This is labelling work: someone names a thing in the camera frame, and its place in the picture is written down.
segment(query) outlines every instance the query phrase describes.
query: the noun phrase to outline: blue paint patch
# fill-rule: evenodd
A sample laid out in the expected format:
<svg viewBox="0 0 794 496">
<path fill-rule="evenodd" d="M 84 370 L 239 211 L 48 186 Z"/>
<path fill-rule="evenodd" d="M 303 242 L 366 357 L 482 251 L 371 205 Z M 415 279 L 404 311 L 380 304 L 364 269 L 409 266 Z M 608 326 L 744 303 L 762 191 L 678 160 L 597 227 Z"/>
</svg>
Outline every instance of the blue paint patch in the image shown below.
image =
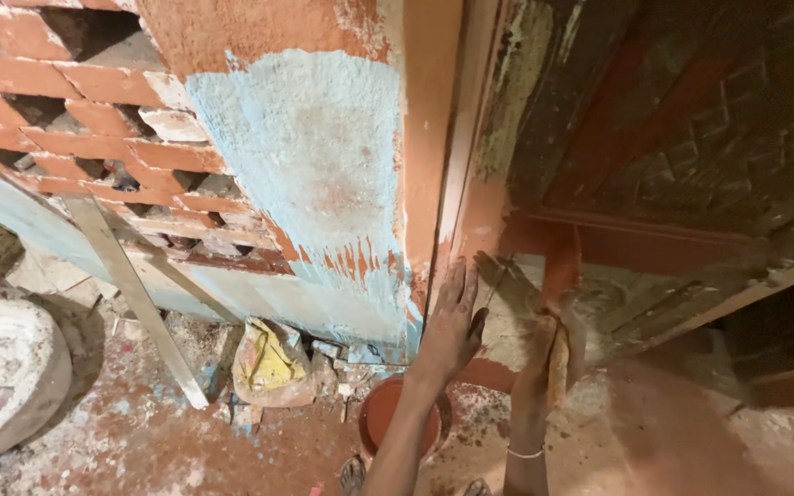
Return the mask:
<svg viewBox="0 0 794 496">
<path fill-rule="evenodd" d="M 130 413 L 130 403 L 128 403 L 126 400 L 119 400 L 115 404 L 115 411 L 122 415 L 128 415 Z"/>
<path fill-rule="evenodd" d="M 307 254 L 308 261 L 290 263 L 296 276 L 336 290 L 289 300 L 263 295 L 266 305 L 343 343 L 411 346 L 417 339 L 406 336 L 415 332 L 407 311 L 421 314 L 408 299 L 403 240 L 393 234 L 403 231 L 394 149 L 403 132 L 400 74 L 344 51 L 290 49 L 252 63 L 226 55 L 229 73 L 186 80 L 198 115 L 253 204 Z M 252 312 L 233 288 L 215 291 Z M 406 349 L 393 363 L 411 354 Z"/>
</svg>

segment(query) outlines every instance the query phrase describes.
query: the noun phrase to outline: brick lattice wall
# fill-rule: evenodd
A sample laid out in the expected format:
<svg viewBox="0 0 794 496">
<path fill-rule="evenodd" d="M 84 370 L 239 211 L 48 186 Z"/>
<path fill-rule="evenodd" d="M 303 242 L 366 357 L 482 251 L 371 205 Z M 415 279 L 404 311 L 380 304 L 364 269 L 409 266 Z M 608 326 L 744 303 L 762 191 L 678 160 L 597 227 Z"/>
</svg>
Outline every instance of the brick lattice wall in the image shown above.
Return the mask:
<svg viewBox="0 0 794 496">
<path fill-rule="evenodd" d="M 90 192 L 176 259 L 290 273 L 125 0 L 1 0 L 0 174 Z"/>
</svg>

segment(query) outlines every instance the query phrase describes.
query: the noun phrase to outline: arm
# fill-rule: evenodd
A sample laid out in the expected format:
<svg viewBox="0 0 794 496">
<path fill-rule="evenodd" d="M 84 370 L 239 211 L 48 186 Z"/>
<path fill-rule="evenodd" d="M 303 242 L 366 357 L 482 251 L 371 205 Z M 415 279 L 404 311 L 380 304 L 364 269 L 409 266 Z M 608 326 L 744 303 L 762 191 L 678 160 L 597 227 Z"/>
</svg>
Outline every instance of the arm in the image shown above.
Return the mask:
<svg viewBox="0 0 794 496">
<path fill-rule="evenodd" d="M 418 477 L 419 453 L 425 423 L 437 397 L 480 349 L 482 327 L 488 310 L 471 320 L 476 300 L 477 271 L 465 277 L 465 259 L 449 267 L 437 305 L 427 325 L 418 357 L 403 381 L 391 425 L 373 460 L 364 495 L 409 496 Z"/>
<path fill-rule="evenodd" d="M 529 344 L 530 357 L 516 377 L 511 391 L 510 450 L 535 458 L 507 454 L 504 496 L 547 496 L 547 464 L 544 461 L 544 437 L 547 432 L 547 383 L 550 371 L 550 348 L 557 321 L 542 315 Z M 569 373 L 567 388 L 580 376 L 583 367 L 583 341 L 569 333 Z"/>
</svg>

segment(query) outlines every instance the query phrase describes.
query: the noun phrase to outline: light blue paint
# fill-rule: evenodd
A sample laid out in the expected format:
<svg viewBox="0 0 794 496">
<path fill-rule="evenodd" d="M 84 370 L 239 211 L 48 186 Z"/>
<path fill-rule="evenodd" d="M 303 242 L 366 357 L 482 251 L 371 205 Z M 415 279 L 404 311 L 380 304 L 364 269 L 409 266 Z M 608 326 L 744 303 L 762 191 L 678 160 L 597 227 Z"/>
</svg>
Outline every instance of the light blue paint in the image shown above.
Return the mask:
<svg viewBox="0 0 794 496">
<path fill-rule="evenodd" d="M 192 74 L 186 89 L 250 200 L 308 255 L 311 263 L 290 263 L 296 279 L 318 289 L 284 301 L 263 289 L 244 296 L 213 271 L 193 267 L 193 274 L 205 273 L 208 280 L 199 277 L 208 287 L 248 314 L 305 310 L 286 319 L 344 343 L 363 338 L 412 347 L 417 335 L 408 334 L 417 326 L 408 325 L 407 306 L 419 321 L 421 313 L 408 299 L 411 273 L 393 234 L 403 229 L 393 147 L 402 133 L 400 75 L 386 63 L 344 51 L 291 49 L 252 63 L 226 55 L 228 73 Z M 356 264 L 363 257 L 369 268 L 362 281 L 347 274 L 340 254 Z M 392 272 L 389 254 L 397 260 Z M 355 315 L 364 309 L 373 315 Z M 394 359 L 406 355 L 414 349 Z"/>
<path fill-rule="evenodd" d="M 204 377 L 212 379 L 216 375 L 216 371 L 219 370 L 219 368 L 220 367 L 215 364 L 211 366 L 206 366 L 201 369 L 201 373 L 204 374 Z"/>
<path fill-rule="evenodd" d="M 130 413 L 130 403 L 126 400 L 119 400 L 116 403 L 115 410 L 122 415 L 128 415 Z"/>
<path fill-rule="evenodd" d="M 383 364 L 381 352 L 371 344 L 351 344 L 347 347 L 349 364 Z"/>
<path fill-rule="evenodd" d="M 71 262 L 92 276 L 112 282 L 94 248 L 81 231 L 1 177 L 0 224 L 20 236 L 21 240 Z M 148 279 L 144 279 L 143 283 L 149 297 L 161 308 L 219 319 L 213 310 L 189 293 L 150 285 Z"/>
</svg>

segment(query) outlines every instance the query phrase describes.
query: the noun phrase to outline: bangle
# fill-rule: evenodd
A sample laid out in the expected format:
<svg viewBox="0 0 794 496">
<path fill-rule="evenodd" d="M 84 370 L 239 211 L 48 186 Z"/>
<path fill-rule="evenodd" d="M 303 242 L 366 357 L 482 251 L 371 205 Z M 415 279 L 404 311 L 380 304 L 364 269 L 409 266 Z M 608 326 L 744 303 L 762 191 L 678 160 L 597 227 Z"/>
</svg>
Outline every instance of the bangle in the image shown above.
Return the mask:
<svg viewBox="0 0 794 496">
<path fill-rule="evenodd" d="M 544 452 L 544 445 L 541 445 L 541 449 L 537 453 L 535 453 L 535 455 L 520 455 L 519 453 L 513 451 L 513 449 L 511 449 L 510 446 L 507 447 L 507 453 L 517 458 L 525 458 L 525 459 L 537 458 L 540 457 L 543 452 Z"/>
</svg>

